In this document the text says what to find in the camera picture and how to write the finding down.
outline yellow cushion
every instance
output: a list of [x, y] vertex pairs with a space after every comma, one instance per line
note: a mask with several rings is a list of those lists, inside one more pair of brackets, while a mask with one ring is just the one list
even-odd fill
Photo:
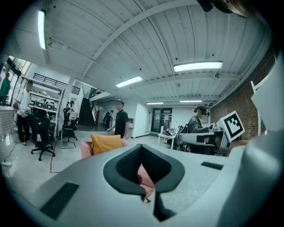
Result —
[[116, 136], [91, 135], [91, 139], [93, 142], [94, 155], [112, 151], [114, 149], [122, 147], [120, 135]]

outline man in white shirt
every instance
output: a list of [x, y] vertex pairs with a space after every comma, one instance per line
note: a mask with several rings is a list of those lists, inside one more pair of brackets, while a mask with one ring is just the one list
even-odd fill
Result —
[[[18, 105], [18, 135], [19, 140], [22, 145], [26, 146], [27, 143], [25, 141], [30, 141], [30, 125], [28, 122], [28, 107], [31, 102], [31, 90], [32, 90], [32, 80], [29, 80], [27, 82], [26, 88], [22, 89], [19, 93], [19, 96], [16, 100], [16, 103]], [[24, 140], [24, 134], [22, 128], [24, 127], [25, 131], [25, 140]]]

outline black t-shirt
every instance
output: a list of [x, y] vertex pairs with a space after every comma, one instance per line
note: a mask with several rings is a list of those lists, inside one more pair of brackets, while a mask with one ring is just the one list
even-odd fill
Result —
[[119, 111], [116, 114], [116, 120], [115, 120], [115, 135], [120, 135], [121, 138], [123, 138], [125, 133], [125, 124], [128, 122], [128, 114], [127, 112], [124, 112], [123, 110]]

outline fluorescent light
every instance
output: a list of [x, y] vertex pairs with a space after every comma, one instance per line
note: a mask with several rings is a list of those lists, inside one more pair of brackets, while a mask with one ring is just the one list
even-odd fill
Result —
[[135, 82], [137, 82], [137, 81], [140, 81], [140, 80], [142, 80], [142, 78], [141, 78], [140, 76], [137, 76], [137, 77], [134, 77], [134, 78], [132, 78], [132, 79], [130, 79], [130, 80], [126, 80], [126, 81], [124, 81], [124, 82], [122, 82], [122, 83], [119, 83], [119, 84], [117, 84], [116, 86], [117, 86], [117, 87], [123, 87], [123, 86], [126, 86], [126, 85], [128, 85], [128, 84], [131, 84], [131, 83], [135, 83]]
[[44, 35], [44, 25], [45, 25], [45, 14], [43, 11], [39, 11], [37, 18], [37, 26], [39, 33], [39, 43], [40, 47], [45, 50], [45, 35]]
[[185, 71], [185, 70], [194, 70], [194, 69], [221, 69], [223, 66], [222, 61], [213, 61], [213, 62], [192, 62], [187, 64], [178, 64], [174, 66], [175, 72]]
[[180, 102], [202, 102], [202, 100], [181, 100]]
[[148, 102], [146, 103], [147, 105], [159, 105], [159, 104], [164, 104], [163, 102]]

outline pink sofa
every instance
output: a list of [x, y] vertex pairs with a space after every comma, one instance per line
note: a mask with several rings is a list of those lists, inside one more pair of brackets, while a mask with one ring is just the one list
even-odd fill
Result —
[[[122, 140], [122, 145], [123, 147], [126, 147], [127, 141], [125, 139]], [[81, 142], [81, 154], [82, 154], [82, 159], [87, 158], [90, 156], [93, 156], [93, 143], [92, 141], [82, 141]], [[155, 185], [153, 181], [150, 179], [149, 175], [147, 174], [146, 170], [144, 167], [141, 165], [139, 170], [138, 170], [138, 183], [141, 187], [145, 189], [146, 196], [144, 200], [146, 200], [154, 191]]]

